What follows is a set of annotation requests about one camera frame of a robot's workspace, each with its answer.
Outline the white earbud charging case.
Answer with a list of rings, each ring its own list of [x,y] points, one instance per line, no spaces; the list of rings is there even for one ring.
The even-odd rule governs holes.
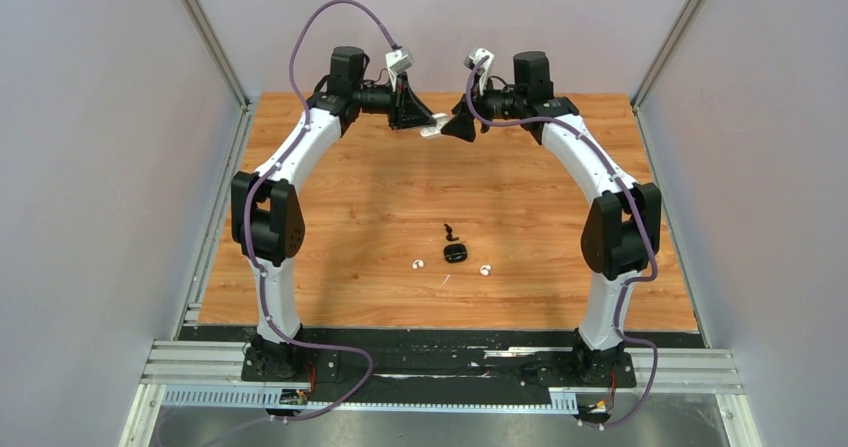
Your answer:
[[[451,119],[451,116],[446,113],[434,113],[433,119],[435,121],[434,125],[428,125],[422,127],[419,130],[419,134],[424,139],[434,139],[442,136],[442,128],[448,123]]]

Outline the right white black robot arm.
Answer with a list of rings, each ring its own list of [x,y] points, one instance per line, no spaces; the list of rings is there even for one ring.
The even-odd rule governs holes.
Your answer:
[[[540,377],[549,380],[560,368],[577,384],[609,385],[625,366],[623,323],[632,288],[657,276],[661,193],[622,169],[594,138],[578,107],[555,94],[544,52],[515,55],[514,80],[502,88],[489,75],[493,58],[484,48],[468,55],[466,91],[442,132],[473,139],[492,127],[519,126],[580,188],[589,204],[580,238],[591,271],[587,310],[572,352],[563,362],[541,365]]]

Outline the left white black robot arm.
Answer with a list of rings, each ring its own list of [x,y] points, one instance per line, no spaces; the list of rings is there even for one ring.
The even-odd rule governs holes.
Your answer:
[[[318,161],[362,113],[386,115],[392,129],[437,123],[409,84],[409,51],[395,46],[385,61],[388,80],[380,83],[367,79],[370,58],[362,49],[335,48],[286,140],[254,171],[233,177],[231,235],[248,259],[260,308],[242,370],[247,381],[295,380],[306,367],[294,266],[306,234],[299,192]]]

